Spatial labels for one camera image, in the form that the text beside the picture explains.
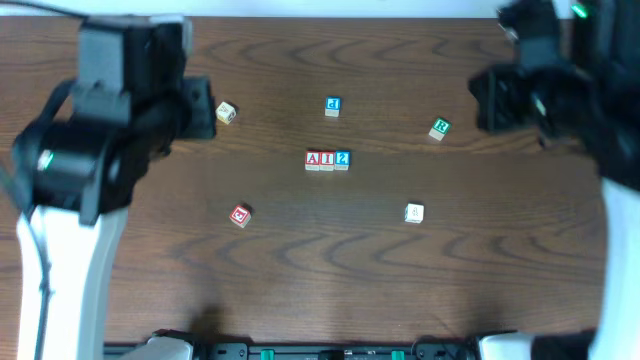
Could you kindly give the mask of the red A letter block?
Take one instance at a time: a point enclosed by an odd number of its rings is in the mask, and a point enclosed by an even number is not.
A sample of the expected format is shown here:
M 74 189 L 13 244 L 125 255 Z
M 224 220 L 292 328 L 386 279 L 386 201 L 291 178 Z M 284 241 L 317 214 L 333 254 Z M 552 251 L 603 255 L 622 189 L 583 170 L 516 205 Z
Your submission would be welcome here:
M 305 169 L 307 171 L 319 171 L 320 170 L 320 155 L 318 151 L 307 151 L 305 155 Z

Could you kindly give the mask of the blue 2 number block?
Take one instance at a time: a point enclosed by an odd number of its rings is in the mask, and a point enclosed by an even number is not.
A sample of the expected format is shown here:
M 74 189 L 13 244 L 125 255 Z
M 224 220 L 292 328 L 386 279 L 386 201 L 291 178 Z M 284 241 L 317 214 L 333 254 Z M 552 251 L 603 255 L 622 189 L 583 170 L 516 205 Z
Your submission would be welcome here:
M 351 153 L 349 151 L 335 152 L 335 169 L 340 171 L 348 171 L 351 163 Z

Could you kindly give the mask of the red I letter block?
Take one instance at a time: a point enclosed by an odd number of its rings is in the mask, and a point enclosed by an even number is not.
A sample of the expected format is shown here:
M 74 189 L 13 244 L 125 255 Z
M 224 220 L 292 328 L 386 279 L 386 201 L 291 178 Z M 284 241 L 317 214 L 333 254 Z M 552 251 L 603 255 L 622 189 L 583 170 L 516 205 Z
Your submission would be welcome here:
M 320 153 L 319 170 L 320 171 L 335 170 L 335 153 L 334 152 L 325 151 Z

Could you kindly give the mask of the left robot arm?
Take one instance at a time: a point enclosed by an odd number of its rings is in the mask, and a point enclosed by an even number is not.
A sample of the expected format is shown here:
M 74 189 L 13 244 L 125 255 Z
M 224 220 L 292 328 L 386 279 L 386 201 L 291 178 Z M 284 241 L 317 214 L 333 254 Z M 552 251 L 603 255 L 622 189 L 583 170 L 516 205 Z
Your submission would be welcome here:
M 77 73 L 16 137 L 1 181 L 19 210 L 21 359 L 100 359 L 136 183 L 177 140 L 210 140 L 210 81 L 185 73 L 191 21 L 85 18 Z

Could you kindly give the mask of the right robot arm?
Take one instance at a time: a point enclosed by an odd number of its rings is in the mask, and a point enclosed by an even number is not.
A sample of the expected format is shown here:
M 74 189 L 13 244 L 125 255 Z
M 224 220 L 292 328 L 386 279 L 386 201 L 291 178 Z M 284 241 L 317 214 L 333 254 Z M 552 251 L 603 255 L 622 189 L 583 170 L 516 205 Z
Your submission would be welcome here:
M 550 1 L 498 11 L 516 51 L 469 81 L 477 126 L 491 134 L 538 126 L 540 139 L 575 138 L 596 163 L 607 219 L 602 309 L 592 333 L 485 336 L 483 359 L 636 359 L 639 356 L 639 4 L 578 1 L 570 53 Z

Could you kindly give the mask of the yellow white letter block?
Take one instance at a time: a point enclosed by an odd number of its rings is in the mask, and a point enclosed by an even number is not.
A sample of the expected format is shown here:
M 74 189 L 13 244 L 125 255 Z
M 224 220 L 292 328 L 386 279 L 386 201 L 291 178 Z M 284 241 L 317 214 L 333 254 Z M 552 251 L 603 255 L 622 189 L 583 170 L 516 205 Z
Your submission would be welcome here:
M 237 109 L 234 105 L 221 102 L 215 111 L 216 119 L 224 124 L 230 124 L 237 115 Z

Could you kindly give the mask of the green R letter block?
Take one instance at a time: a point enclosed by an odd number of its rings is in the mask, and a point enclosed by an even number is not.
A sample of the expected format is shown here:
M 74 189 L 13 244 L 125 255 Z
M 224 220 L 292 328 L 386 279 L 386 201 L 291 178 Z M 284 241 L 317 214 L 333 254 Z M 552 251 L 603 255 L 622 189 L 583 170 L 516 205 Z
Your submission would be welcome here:
M 441 141 L 449 132 L 451 128 L 451 123 L 442 117 L 438 117 L 434 122 L 431 130 L 428 135 L 437 140 Z

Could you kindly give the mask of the white plain wooden block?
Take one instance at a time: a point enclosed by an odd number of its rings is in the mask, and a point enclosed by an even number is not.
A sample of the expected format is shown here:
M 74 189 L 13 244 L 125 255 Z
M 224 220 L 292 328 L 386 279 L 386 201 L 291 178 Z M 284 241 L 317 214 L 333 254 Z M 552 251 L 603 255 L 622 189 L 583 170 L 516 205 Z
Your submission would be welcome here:
M 405 208 L 404 220 L 408 223 L 421 223 L 424 219 L 425 207 L 422 204 L 408 203 Z

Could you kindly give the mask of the red E letter block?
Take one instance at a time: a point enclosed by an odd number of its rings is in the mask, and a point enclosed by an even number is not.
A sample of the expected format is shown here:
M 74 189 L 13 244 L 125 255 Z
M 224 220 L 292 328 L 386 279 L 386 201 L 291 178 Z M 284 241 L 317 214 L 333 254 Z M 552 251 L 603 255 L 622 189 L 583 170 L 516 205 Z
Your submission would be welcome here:
M 229 219 L 241 228 L 246 227 L 250 222 L 251 217 L 250 209 L 242 204 L 236 205 L 229 215 Z

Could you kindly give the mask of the blue P letter block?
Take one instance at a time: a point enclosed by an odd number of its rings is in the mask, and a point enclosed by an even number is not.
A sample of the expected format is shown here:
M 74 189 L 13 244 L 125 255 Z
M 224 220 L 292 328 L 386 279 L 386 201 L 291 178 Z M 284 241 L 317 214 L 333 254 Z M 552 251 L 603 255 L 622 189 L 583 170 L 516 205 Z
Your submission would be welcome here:
M 325 100 L 325 116 L 338 117 L 341 111 L 341 98 L 328 96 Z

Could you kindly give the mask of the black mounting rail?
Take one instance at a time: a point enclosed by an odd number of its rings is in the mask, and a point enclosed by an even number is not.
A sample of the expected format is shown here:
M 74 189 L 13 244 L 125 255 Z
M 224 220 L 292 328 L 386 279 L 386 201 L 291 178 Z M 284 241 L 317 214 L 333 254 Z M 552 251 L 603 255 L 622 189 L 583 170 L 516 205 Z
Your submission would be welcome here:
M 467 360 L 479 359 L 465 344 L 422 342 L 410 346 L 247 345 L 218 343 L 198 349 L 200 360 Z

